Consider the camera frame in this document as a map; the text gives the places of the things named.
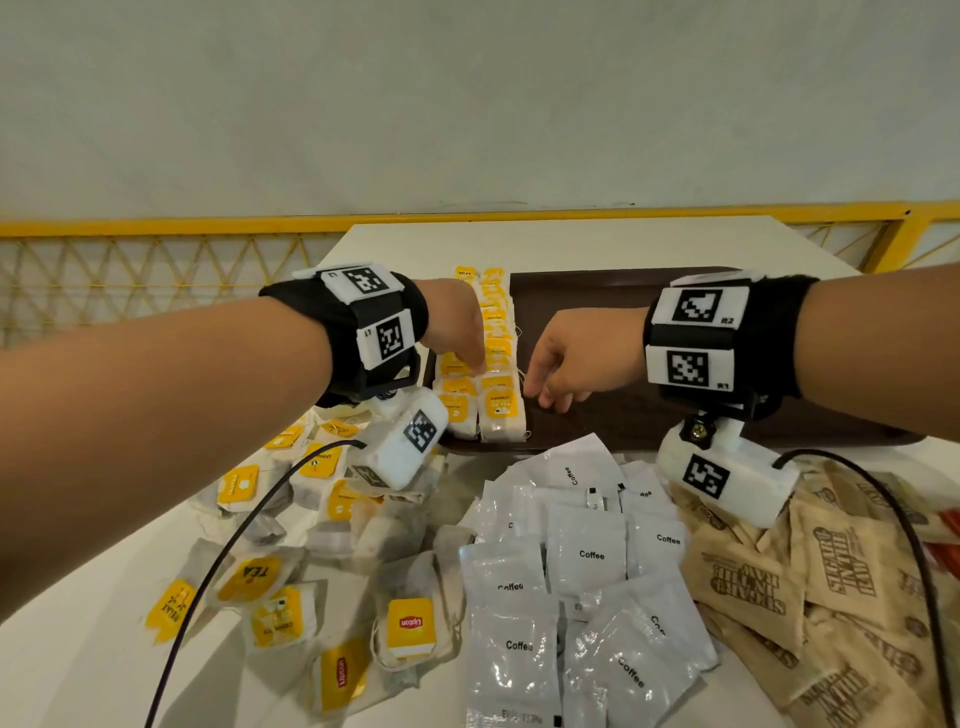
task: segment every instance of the forearm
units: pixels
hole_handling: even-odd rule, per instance
[[[795,342],[804,399],[960,441],[960,265],[816,283]]]
[[[324,328],[268,298],[0,356],[0,619],[260,448],[329,378]]]

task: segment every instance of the black cable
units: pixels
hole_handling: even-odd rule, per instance
[[[174,643],[170,647],[170,654],[167,655],[167,663],[163,666],[163,672],[160,674],[160,681],[156,684],[154,700],[150,704],[150,711],[147,713],[147,722],[144,723],[144,728],[152,728],[154,725],[154,721],[156,720],[156,712],[160,708],[160,700],[163,698],[163,692],[167,688],[167,681],[170,679],[170,673],[174,668],[174,661],[177,659],[177,654],[180,652],[180,646],[183,644],[183,638],[186,635],[187,627],[190,625],[190,620],[193,618],[194,612],[197,611],[197,605],[199,605],[203,599],[206,588],[210,586],[210,582],[213,581],[213,577],[216,575],[220,566],[224,563],[224,559],[227,558],[227,554],[230,553],[233,545],[237,543],[237,540],[240,538],[243,532],[247,530],[247,526],[253,522],[253,519],[255,519],[260,511],[263,510],[264,506],[270,501],[270,499],[276,495],[276,492],[287,484],[287,481],[290,480],[290,476],[302,468],[308,460],[315,455],[320,455],[328,450],[347,446],[363,449],[367,446],[367,443],[360,440],[340,440],[338,442],[331,443],[330,445],[324,445],[321,448],[317,448],[312,452],[307,453],[300,460],[300,462],[294,464],[290,470],[283,474],[283,477],[281,477],[280,480],[276,482],[276,485],[267,492],[267,495],[264,496],[260,502],[253,507],[253,510],[250,512],[250,514],[237,527],[237,529],[233,532],[233,535],[229,537],[227,543],[221,549],[220,553],[217,554],[217,558],[213,560],[213,565],[206,573],[204,580],[200,582],[200,586],[197,588],[197,593],[194,595],[193,601],[190,602],[190,606],[187,607],[186,612],[183,614],[183,622],[180,623],[180,629],[177,630],[177,636],[174,638]]]
[[[785,452],[774,461],[773,467],[777,470],[783,468],[790,460],[800,455],[818,455],[835,460],[841,465],[850,468],[868,483],[870,483],[878,493],[887,501],[887,505],[893,510],[900,522],[900,528],[906,534],[907,541],[910,542],[910,550],[913,552],[913,558],[917,562],[917,568],[920,570],[920,580],[924,584],[924,601],[926,602],[926,614],[930,620],[930,639],[933,642],[933,658],[937,664],[937,682],[940,689],[940,702],[944,709],[944,720],[947,728],[956,728],[956,716],[953,714],[953,697],[950,693],[950,682],[947,670],[947,647],[944,642],[944,632],[940,624],[940,611],[937,607],[937,591],[933,585],[933,577],[930,575],[930,566],[926,562],[924,547],[913,530],[910,520],[907,518],[903,507],[890,490],[875,477],[867,473],[856,463],[848,460],[842,455],[835,455],[832,452],[816,448],[792,449]]]

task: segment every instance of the gray wall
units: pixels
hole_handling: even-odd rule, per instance
[[[956,0],[0,0],[0,216],[960,197]]]

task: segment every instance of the person's left arm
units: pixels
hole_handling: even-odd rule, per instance
[[[483,366],[470,287],[415,281],[422,343]],[[257,298],[75,330],[0,354],[0,620],[197,493],[330,381],[323,325]]]

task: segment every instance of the table top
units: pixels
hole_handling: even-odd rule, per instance
[[[450,276],[457,265],[502,266],[512,272],[724,265],[820,278],[856,273],[766,217],[357,226],[325,262],[367,260],[411,278]],[[952,481],[960,481],[960,447],[953,444],[928,438],[897,450],[845,454],[944,497],[957,492]],[[484,469],[503,465],[495,457],[478,465],[451,456],[444,486],[479,493],[484,475],[496,475]],[[199,535],[192,511],[179,506],[0,625],[5,724],[60,728],[81,722],[109,728],[141,723],[165,655],[150,648],[141,620]],[[350,609],[352,593],[347,592],[340,596],[343,603],[327,604],[329,619]],[[245,661],[236,622],[233,613],[220,613],[184,648],[167,689],[164,705],[170,707],[162,724],[287,728],[313,722],[296,698],[306,654],[282,650],[266,660]],[[725,648],[721,655],[721,666],[706,675],[705,684],[666,725],[783,724],[735,656]],[[427,674],[418,690],[353,716],[346,726],[462,725],[465,663],[462,654]]]

